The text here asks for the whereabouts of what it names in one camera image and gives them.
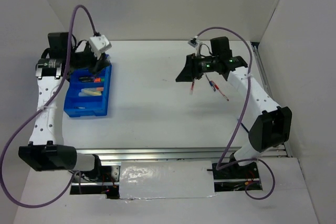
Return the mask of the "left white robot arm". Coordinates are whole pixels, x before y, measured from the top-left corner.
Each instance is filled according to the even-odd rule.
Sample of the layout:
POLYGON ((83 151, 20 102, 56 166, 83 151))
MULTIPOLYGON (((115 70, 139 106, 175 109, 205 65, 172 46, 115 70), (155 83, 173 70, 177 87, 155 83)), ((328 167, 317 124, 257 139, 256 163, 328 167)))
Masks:
POLYGON ((52 170, 85 171, 91 181, 103 177, 103 167, 98 165, 95 155, 79 154, 73 146, 65 146, 62 123, 55 121, 56 98, 66 80, 77 69, 89 69, 98 74, 110 62, 106 51, 112 45, 106 36, 95 33, 86 43, 82 52, 72 46, 74 37, 68 33, 48 34, 49 48, 45 49, 36 65, 36 78, 39 87, 38 107, 33 116, 35 126, 27 146, 21 146, 18 156, 37 172, 52 170))

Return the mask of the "red ink clear pen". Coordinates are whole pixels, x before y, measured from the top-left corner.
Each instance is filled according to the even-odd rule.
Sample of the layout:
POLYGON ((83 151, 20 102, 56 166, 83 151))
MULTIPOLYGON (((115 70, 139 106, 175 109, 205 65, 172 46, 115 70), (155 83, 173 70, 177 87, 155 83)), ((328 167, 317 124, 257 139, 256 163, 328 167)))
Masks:
POLYGON ((194 84, 195 84, 195 80, 193 80, 193 82, 192 82, 192 84, 191 84, 190 95, 193 94, 193 91, 194 91, 194 84))

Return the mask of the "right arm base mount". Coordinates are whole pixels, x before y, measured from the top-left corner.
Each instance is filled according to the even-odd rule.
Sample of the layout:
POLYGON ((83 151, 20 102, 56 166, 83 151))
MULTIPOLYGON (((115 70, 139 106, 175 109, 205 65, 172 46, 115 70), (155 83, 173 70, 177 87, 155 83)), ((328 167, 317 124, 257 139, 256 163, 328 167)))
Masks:
POLYGON ((222 170, 216 170, 216 165, 213 163, 212 168, 207 169, 213 175, 215 192, 244 191, 246 186, 247 190, 262 190, 256 163, 245 167, 230 166, 222 170))

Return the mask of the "orange cap clear marker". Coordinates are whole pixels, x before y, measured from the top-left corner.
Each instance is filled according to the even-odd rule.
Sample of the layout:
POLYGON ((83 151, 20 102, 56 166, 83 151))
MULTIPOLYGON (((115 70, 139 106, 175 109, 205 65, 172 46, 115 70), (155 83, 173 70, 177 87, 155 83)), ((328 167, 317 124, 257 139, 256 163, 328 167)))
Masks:
POLYGON ((99 91, 102 92, 104 87, 92 87, 92 88, 83 88, 82 90, 89 90, 89 91, 99 91))

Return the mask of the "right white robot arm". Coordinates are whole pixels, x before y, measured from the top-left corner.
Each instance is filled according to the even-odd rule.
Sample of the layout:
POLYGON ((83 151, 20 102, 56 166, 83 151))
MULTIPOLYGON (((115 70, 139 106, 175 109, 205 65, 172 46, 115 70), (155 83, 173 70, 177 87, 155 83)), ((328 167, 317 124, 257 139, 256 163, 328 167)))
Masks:
POLYGON ((185 66, 176 82, 193 82, 209 72, 216 72, 245 98, 243 112, 251 113, 248 140, 231 154, 229 172, 235 178, 247 172, 247 165, 263 152, 288 141, 292 111, 275 102, 250 73, 250 65, 241 57, 233 56, 227 37, 210 40, 211 54, 201 56, 197 51, 186 56, 185 66))

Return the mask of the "purple cap black highlighter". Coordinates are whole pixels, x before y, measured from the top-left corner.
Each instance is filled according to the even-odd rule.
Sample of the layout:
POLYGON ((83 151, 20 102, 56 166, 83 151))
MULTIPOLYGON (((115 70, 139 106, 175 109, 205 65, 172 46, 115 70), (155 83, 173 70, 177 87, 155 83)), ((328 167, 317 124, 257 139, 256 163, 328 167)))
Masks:
POLYGON ((94 82, 94 77, 83 76, 83 77, 79 77, 78 80, 80 82, 94 82))

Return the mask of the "yellow pastel highlighter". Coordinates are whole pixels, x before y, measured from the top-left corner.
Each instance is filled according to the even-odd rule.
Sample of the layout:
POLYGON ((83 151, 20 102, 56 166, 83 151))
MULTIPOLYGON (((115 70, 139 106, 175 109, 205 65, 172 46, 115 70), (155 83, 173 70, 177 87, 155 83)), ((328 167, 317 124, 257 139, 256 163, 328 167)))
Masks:
POLYGON ((99 91, 89 91, 89 90, 83 90, 79 92, 79 97, 98 97, 102 96, 102 93, 99 91))

